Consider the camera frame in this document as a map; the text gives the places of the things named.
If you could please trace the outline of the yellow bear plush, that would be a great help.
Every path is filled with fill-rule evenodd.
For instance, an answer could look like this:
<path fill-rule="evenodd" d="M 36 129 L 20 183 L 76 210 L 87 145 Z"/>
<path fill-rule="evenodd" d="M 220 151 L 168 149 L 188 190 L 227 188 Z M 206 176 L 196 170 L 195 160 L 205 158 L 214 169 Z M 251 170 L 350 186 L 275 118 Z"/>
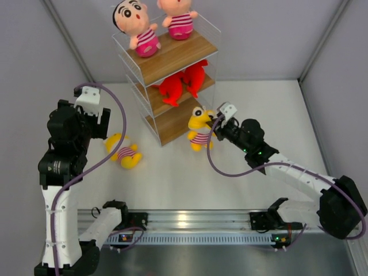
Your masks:
<path fill-rule="evenodd" d="M 211 137 L 208 125 L 215 118 L 214 111 L 203 107 L 195 107 L 187 124 L 189 132 L 187 139 L 193 151 L 198 152 L 202 148 L 207 147 L 208 138 Z"/>
<path fill-rule="evenodd" d="M 121 133 L 115 133 L 103 142 L 108 154 L 116 148 L 121 138 Z M 137 144 L 133 144 L 130 138 L 125 135 L 122 144 L 110 159 L 117 161 L 124 169 L 132 169 L 137 166 L 142 157 L 143 155 L 138 151 Z"/>

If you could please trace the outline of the red shark plush toy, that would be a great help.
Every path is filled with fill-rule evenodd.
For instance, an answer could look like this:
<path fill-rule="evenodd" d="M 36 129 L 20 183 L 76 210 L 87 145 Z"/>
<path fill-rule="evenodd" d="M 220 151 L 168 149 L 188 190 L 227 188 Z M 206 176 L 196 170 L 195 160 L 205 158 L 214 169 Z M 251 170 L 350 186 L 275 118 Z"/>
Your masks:
<path fill-rule="evenodd" d="M 161 84 L 152 85 L 152 87 L 159 89 L 162 96 L 166 96 L 166 98 L 162 99 L 165 104 L 178 107 L 177 101 L 183 92 L 182 82 L 187 83 L 187 77 L 183 71 L 179 71 L 165 78 Z"/>

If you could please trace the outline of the pink black-haired boy doll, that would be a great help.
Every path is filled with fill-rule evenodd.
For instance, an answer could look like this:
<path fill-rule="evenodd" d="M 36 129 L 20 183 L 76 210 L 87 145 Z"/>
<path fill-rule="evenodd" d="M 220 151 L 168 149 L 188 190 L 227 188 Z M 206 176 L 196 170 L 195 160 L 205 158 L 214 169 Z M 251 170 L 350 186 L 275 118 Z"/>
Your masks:
<path fill-rule="evenodd" d="M 150 23 L 147 5 L 141 1 L 121 1 L 113 10 L 112 21 L 129 37 L 129 49 L 139 57 L 151 57 L 161 49 L 155 33 L 158 25 Z"/>

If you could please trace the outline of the pink bald baby doll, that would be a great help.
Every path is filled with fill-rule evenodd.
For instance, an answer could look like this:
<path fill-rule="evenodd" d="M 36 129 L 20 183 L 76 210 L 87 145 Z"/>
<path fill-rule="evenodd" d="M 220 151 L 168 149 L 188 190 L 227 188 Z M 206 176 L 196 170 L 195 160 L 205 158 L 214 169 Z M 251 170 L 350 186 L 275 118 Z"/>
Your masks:
<path fill-rule="evenodd" d="M 157 6 L 162 9 L 166 17 L 162 26 L 168 29 L 170 37 L 174 40 L 188 39 L 194 29 L 193 19 L 198 13 L 190 10 L 191 0 L 158 0 Z"/>

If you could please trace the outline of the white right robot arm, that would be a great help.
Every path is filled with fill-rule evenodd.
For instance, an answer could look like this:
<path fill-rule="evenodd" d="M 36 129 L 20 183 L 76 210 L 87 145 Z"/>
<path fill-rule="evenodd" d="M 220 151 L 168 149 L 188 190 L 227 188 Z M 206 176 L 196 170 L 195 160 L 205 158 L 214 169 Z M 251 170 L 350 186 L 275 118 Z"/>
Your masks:
<path fill-rule="evenodd" d="M 223 114 L 210 117 L 205 124 L 219 141 L 228 140 L 245 154 L 250 170 L 277 179 L 309 198 L 297 201 L 279 198 L 268 208 L 269 223 L 276 229 L 287 223 L 319 228 L 337 238 L 355 240 L 367 231 L 367 206 L 353 179 L 316 173 L 282 155 L 264 140 L 264 131 L 255 119 L 239 123 L 225 120 Z"/>

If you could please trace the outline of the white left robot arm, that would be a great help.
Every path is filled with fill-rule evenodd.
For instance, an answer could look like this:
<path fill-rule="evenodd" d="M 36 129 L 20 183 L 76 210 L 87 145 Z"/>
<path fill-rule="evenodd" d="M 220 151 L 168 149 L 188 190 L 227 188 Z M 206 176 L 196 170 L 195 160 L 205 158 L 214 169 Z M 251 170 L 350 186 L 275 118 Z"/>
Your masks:
<path fill-rule="evenodd" d="M 105 240 L 130 222 L 126 203 L 112 200 L 103 205 L 88 230 L 78 233 L 77 184 L 88 173 L 85 166 L 90 140 L 107 137 L 111 111 L 103 108 L 93 114 L 83 105 L 62 99 L 57 105 L 47 122 L 48 149 L 38 164 L 47 236 L 34 274 L 92 275 Z"/>

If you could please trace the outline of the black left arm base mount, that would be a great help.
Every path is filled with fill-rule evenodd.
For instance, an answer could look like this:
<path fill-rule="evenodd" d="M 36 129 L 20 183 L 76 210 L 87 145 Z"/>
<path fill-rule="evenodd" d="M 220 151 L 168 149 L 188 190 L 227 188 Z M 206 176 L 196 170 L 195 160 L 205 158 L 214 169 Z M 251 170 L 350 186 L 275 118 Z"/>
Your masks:
<path fill-rule="evenodd" d="M 122 221 L 114 228 L 114 230 L 117 231 L 131 227 L 139 227 L 145 231 L 147 229 L 147 223 L 147 212 L 129 212 L 122 217 Z"/>

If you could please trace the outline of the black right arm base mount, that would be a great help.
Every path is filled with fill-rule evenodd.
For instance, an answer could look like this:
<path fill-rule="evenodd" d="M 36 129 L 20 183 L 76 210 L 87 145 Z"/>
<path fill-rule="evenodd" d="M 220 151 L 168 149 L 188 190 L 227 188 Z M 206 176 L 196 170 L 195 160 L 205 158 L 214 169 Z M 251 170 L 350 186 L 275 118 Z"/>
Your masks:
<path fill-rule="evenodd" d="M 292 223 L 286 223 L 277 212 L 251 212 L 251 229 L 257 232 L 268 232 L 271 230 L 288 230 Z"/>

